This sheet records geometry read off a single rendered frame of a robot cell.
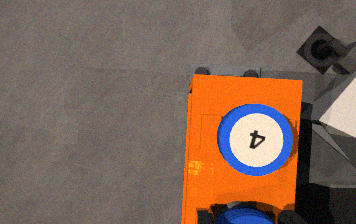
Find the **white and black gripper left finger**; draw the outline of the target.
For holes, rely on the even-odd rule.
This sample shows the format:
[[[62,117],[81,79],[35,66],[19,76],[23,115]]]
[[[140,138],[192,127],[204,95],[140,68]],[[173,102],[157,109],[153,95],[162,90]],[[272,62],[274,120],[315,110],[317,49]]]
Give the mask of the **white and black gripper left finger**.
[[[212,213],[208,213],[208,210],[198,210],[197,224],[215,224]]]

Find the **white push-button box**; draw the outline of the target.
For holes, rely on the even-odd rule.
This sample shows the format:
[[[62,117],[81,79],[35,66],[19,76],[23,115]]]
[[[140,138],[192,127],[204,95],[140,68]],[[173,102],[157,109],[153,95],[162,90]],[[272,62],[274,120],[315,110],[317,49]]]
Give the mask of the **white push-button box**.
[[[297,53],[321,74],[340,70],[300,120],[356,167],[356,42],[345,47],[319,25]]]

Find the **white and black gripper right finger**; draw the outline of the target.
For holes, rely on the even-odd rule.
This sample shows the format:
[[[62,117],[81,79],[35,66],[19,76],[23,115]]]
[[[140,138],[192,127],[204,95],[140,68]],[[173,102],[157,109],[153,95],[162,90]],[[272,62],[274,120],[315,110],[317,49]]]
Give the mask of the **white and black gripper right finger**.
[[[282,210],[278,213],[278,224],[308,224],[293,210]]]

